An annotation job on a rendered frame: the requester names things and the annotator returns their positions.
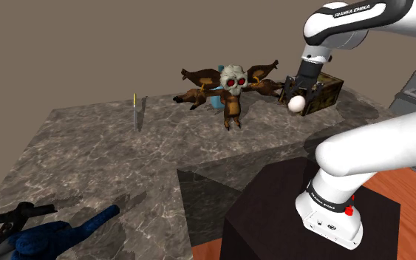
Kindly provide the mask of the light blue cup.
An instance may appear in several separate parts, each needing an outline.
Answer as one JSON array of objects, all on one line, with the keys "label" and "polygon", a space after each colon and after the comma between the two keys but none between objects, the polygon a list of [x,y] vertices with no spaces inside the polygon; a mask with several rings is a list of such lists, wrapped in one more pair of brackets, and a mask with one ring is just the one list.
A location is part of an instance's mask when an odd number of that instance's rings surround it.
[{"label": "light blue cup", "polygon": [[[224,69],[223,65],[218,65],[219,72],[222,72]],[[217,88],[214,88],[213,90],[223,89],[222,85],[219,85]],[[221,97],[219,95],[217,96],[210,96],[210,102],[214,109],[223,109],[225,107],[224,103],[221,102]]]}]

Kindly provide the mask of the white egg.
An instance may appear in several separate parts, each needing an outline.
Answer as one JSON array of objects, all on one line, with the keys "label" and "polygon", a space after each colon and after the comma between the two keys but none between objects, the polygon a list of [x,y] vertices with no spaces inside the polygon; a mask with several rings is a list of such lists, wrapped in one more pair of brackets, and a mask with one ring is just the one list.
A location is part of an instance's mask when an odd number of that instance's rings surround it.
[{"label": "white egg", "polygon": [[303,111],[305,105],[305,98],[301,95],[296,95],[288,101],[287,107],[291,112],[299,113]]}]

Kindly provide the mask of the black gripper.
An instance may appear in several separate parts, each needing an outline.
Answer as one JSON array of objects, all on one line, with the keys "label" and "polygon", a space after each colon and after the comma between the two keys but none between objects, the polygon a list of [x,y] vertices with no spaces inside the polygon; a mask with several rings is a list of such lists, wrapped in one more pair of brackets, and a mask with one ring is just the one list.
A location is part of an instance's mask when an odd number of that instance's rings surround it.
[{"label": "black gripper", "polygon": [[305,103],[307,105],[312,103],[324,88],[324,83],[317,82],[322,67],[323,64],[302,60],[296,75],[296,80],[291,76],[286,77],[282,89],[282,101],[285,104],[290,102],[293,93],[296,91],[297,84],[297,86],[306,89],[304,95]]}]

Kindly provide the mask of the dark robot stand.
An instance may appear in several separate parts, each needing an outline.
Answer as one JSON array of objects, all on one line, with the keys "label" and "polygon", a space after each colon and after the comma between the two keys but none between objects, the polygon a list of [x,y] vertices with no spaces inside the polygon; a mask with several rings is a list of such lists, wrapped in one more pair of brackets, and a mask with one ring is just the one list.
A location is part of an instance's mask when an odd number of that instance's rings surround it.
[{"label": "dark robot stand", "polygon": [[266,165],[225,215],[220,260],[397,260],[400,204],[368,188],[355,192],[364,234],[354,250],[303,226],[295,200],[317,170],[305,157]]}]

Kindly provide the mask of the dark wooden crate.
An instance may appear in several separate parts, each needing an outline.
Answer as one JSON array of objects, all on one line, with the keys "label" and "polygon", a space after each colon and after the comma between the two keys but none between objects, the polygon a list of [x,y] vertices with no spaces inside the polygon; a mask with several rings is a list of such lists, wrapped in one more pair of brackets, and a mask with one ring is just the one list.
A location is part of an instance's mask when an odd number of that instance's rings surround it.
[{"label": "dark wooden crate", "polygon": [[[306,104],[303,111],[299,112],[301,116],[306,116],[308,114],[312,114],[314,112],[320,111],[322,109],[334,105],[338,99],[339,93],[344,84],[344,81],[342,79],[335,78],[323,72],[319,74],[317,82],[324,83],[324,88],[321,90],[318,97],[316,97],[312,103],[310,103],[309,105]],[[305,91],[305,88],[299,87],[296,84],[296,91],[293,93],[293,97],[296,95],[301,95],[304,97]],[[282,101],[282,91],[279,96],[279,102],[284,105],[287,105]]]}]

